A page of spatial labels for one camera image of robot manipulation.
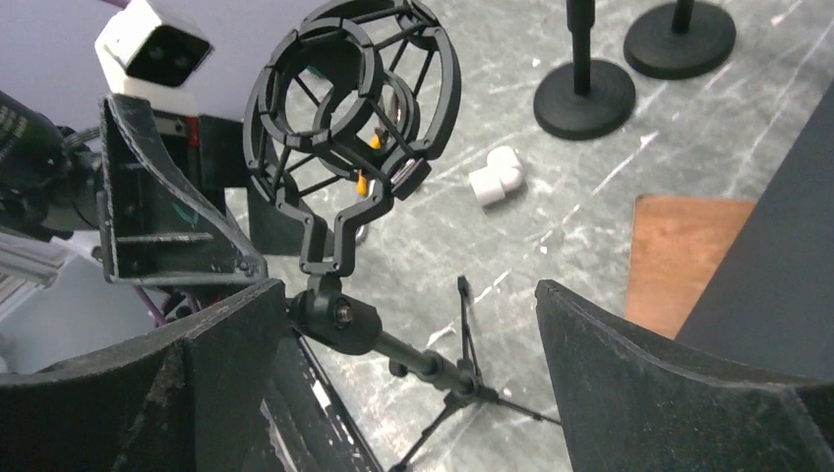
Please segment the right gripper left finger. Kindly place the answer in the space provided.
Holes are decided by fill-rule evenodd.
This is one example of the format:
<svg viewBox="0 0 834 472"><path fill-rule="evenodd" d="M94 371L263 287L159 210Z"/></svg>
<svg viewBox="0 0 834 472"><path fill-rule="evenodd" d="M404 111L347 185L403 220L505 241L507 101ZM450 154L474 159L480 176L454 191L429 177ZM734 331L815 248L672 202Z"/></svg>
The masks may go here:
<svg viewBox="0 0 834 472"><path fill-rule="evenodd" d="M5 471L238 471L285 331L285 287L1 379Z"/></svg>

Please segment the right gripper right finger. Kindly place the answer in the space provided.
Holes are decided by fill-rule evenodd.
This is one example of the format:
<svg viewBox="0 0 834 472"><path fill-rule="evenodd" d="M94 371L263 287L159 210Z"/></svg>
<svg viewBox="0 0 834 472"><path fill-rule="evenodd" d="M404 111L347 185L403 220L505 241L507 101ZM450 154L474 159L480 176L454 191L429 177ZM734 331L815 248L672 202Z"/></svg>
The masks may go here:
<svg viewBox="0 0 834 472"><path fill-rule="evenodd" d="M535 296L574 470L832 469L832 383L679 344L550 279Z"/></svg>

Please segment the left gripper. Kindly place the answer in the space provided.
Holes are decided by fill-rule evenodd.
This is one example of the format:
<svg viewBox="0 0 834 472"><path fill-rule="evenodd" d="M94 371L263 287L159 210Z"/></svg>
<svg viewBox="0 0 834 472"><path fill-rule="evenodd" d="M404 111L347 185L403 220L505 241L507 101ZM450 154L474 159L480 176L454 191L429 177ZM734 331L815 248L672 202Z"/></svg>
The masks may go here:
<svg viewBox="0 0 834 472"><path fill-rule="evenodd" d="M298 257L304 229L247 188L249 239L227 215L225 190L248 185L240 121L157 111L113 93L101 101L102 266L112 283L248 285L265 256Z"/></svg>

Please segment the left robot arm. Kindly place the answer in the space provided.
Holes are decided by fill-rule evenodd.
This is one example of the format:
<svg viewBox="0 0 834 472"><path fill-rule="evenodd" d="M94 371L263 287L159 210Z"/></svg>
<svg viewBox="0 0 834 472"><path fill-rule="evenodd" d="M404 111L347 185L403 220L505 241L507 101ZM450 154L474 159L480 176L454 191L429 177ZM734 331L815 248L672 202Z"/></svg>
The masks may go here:
<svg viewBox="0 0 834 472"><path fill-rule="evenodd" d="M112 283L247 285L296 256L302 225L257 190L242 126L112 94L76 131L1 97L1 225L46 241L99 235Z"/></svg>

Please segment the round base shock mount stand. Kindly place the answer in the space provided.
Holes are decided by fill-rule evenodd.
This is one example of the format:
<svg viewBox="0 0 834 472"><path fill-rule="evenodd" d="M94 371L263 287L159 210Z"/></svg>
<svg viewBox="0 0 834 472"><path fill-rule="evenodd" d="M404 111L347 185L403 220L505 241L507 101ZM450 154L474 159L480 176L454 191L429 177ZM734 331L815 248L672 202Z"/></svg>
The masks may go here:
<svg viewBox="0 0 834 472"><path fill-rule="evenodd" d="M621 127L636 104L636 89L619 65L591 56L595 2L566 2L572 60L551 71L533 97L537 124L548 134L569 141L588 141Z"/></svg>

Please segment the tripod shock mount stand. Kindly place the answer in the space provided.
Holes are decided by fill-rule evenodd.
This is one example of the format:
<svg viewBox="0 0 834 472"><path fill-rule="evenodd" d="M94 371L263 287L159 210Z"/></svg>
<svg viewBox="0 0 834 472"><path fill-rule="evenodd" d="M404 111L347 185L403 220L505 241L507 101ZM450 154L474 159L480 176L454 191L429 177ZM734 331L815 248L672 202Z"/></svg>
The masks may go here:
<svg viewBox="0 0 834 472"><path fill-rule="evenodd" d="M354 234L409 198L444 152L461 100L459 60L445 28L419 1L331 1L289 32L259 73L244 119L244 155L257 190L304 229L306 288L289 302L292 327L348 356L375 352L397 378L444 394L437 419L495 404L536 422L483 378L469 322L451 361L387 333L375 307L342 290L355 268ZM376 180L356 203L359 178Z"/></svg>

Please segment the white pvc elbow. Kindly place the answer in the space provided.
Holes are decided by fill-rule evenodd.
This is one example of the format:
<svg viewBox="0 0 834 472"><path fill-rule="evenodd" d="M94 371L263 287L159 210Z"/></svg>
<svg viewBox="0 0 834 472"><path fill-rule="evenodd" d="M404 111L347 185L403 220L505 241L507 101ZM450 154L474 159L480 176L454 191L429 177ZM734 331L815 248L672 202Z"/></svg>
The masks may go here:
<svg viewBox="0 0 834 472"><path fill-rule="evenodd" d="M524 165L510 146L492 149L487 154L486 165L468 174L470 188L481 207L504 200L521 187L524 179Z"/></svg>

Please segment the round base clip stand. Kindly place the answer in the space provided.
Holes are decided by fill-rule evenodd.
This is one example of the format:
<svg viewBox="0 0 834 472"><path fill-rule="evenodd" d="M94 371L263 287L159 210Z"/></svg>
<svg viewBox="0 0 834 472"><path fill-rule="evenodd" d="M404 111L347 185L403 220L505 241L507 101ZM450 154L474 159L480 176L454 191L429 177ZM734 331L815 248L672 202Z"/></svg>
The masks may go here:
<svg viewBox="0 0 834 472"><path fill-rule="evenodd" d="M721 66L736 39L736 24L725 9L705 1L675 1L635 20L623 52L630 67L643 76L686 80Z"/></svg>

